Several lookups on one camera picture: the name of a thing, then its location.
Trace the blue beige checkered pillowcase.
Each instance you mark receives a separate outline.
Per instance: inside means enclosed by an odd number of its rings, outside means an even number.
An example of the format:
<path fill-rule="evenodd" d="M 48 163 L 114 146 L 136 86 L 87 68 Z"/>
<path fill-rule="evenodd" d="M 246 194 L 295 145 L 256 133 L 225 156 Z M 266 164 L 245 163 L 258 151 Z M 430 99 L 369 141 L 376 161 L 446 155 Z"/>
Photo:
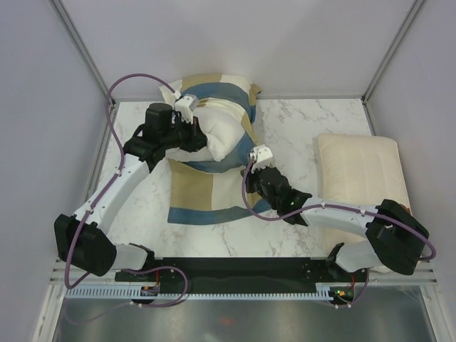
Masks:
<path fill-rule="evenodd" d="M 258 194 L 242 195 L 241 171 L 247 166 L 251 149 L 260 144 L 253 128 L 260 87 L 244 76 L 206 73 L 160 87 L 167 104 L 174 103 L 174 90 L 197 96 L 199 105 L 209 98 L 228 100 L 241 105 L 246 114 L 242 118 L 244 136 L 222 161 L 180 162 L 167 158 L 172 177 L 168 222 L 211 225 L 270 210 Z"/>

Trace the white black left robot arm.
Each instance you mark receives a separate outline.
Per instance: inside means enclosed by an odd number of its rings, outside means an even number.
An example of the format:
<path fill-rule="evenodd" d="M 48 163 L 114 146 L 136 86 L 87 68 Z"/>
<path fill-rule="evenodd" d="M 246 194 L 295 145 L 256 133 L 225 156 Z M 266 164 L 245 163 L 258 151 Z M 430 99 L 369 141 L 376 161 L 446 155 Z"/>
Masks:
<path fill-rule="evenodd" d="M 138 244 L 114 244 L 109 229 L 134 189 L 145 180 L 168 150 L 197 152 L 207 144 L 193 113 L 195 97 L 186 95 L 175 104 L 153 103 L 145 122 L 120 146 L 120 162 L 100 189 L 71 216 L 61 214 L 54 222 L 58 257 L 66 266 L 103 276 L 110 270 L 130 269 L 141 281 L 154 277 L 155 262 Z"/>

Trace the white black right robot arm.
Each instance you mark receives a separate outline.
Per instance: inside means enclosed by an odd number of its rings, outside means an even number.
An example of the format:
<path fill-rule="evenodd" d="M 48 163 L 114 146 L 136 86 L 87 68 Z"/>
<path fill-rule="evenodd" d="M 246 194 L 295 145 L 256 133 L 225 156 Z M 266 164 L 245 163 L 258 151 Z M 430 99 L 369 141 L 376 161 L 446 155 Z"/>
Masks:
<path fill-rule="evenodd" d="M 359 242 L 339 242 L 329 253 L 326 273 L 334 281 L 379 266 L 410 276 L 425 260 L 423 251 L 430 246 L 428 230 L 394 200 L 366 206 L 327 202 L 294 189 L 275 167 L 245 170 L 242 176 L 242 194 L 258 194 L 277 213 L 277 220 L 337 229 L 361 238 Z"/>

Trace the white pillow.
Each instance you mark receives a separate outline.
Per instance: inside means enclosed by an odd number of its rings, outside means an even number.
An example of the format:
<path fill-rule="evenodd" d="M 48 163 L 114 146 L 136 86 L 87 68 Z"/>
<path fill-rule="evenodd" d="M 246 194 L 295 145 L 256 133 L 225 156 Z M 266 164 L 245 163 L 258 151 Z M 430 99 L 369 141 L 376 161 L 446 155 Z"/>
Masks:
<path fill-rule="evenodd" d="M 175 148 L 168 150 L 167 158 L 180 162 L 222 161 L 233 151 L 245 134 L 242 118 L 246 114 L 241 105 L 228 100 L 209 98 L 193 110 L 207 145 L 198 152 L 186 152 Z"/>

